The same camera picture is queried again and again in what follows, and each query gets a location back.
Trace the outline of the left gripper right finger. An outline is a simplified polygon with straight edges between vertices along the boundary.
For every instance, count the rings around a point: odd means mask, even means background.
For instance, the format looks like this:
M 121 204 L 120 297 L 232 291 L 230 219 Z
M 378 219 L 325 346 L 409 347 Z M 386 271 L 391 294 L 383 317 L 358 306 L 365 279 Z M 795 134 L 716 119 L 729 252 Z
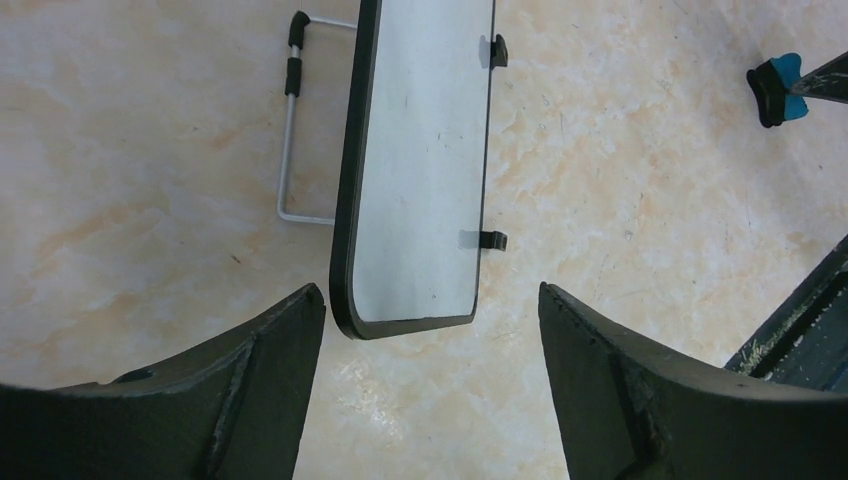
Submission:
M 712 366 L 539 287 L 573 479 L 843 479 L 847 398 Z

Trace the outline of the blue black whiteboard eraser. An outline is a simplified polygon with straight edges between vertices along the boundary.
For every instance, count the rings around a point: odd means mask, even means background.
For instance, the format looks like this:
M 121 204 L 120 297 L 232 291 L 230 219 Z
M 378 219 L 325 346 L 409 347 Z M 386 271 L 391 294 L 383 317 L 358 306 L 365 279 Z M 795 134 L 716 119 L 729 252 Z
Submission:
M 801 79 L 801 65 L 800 55 L 790 52 L 772 57 L 747 71 L 746 80 L 754 94 L 760 124 L 764 128 L 780 126 L 808 114 L 805 100 L 789 92 Z

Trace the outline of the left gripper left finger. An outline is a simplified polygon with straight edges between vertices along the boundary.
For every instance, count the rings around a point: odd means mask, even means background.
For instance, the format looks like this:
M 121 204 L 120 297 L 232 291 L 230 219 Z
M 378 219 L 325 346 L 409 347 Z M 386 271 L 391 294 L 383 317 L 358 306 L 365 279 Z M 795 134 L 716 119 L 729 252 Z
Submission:
M 1 388 L 5 479 L 289 479 L 325 324 L 308 284 L 107 384 Z

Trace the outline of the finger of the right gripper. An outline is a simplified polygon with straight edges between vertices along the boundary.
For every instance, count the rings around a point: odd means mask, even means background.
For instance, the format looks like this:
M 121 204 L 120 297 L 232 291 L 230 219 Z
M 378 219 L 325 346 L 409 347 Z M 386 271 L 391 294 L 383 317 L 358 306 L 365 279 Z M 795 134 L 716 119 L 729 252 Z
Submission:
M 808 97 L 847 103 L 847 53 L 844 52 L 787 88 L 789 97 Z

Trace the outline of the white whiteboard black frame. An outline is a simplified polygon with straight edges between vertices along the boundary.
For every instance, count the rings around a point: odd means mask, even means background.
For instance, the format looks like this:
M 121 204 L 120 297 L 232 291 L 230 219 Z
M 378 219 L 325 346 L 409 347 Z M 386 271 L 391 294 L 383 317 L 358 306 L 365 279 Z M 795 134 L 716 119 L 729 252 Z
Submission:
M 329 266 L 340 331 L 373 340 L 475 316 L 492 73 L 509 52 L 492 1 L 364 1 L 355 33 Z

